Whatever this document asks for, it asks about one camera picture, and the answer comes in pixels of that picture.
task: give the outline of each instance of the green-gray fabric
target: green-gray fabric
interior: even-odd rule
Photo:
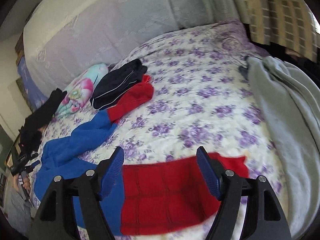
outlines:
[[[31,204],[25,202],[14,188],[11,189],[10,195],[10,203],[6,208],[8,222],[15,230],[28,237],[32,225]]]
[[[320,203],[320,90],[296,66],[270,56],[248,58],[248,79],[279,152],[293,239],[310,226]]]

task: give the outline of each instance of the person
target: person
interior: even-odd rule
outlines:
[[[20,195],[18,186],[18,174],[13,176],[13,183],[11,189],[10,201],[7,207],[8,222],[19,233],[28,237],[28,233],[31,230],[32,218],[30,208],[32,207],[29,201],[24,201]],[[23,187],[30,192],[31,183],[29,175],[23,179]]]

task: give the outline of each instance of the floral blanket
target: floral blanket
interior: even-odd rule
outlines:
[[[114,134],[99,148],[79,158],[99,163],[116,146],[125,151],[125,164],[169,162],[196,154],[199,146],[222,156],[246,155],[251,178],[265,175],[287,213],[287,190],[282,165],[256,107],[249,84],[238,72],[244,57],[264,50],[249,43],[238,21],[198,26],[158,36],[136,48],[118,65],[140,58],[155,88],[153,99],[125,116]],[[72,116],[52,122],[39,148],[95,115],[88,103]],[[32,196],[33,202],[39,201]],[[239,239],[246,198],[241,201],[233,239]],[[160,236],[121,236],[118,239],[205,239],[211,217],[201,225]],[[80,229],[82,239],[88,239]]]

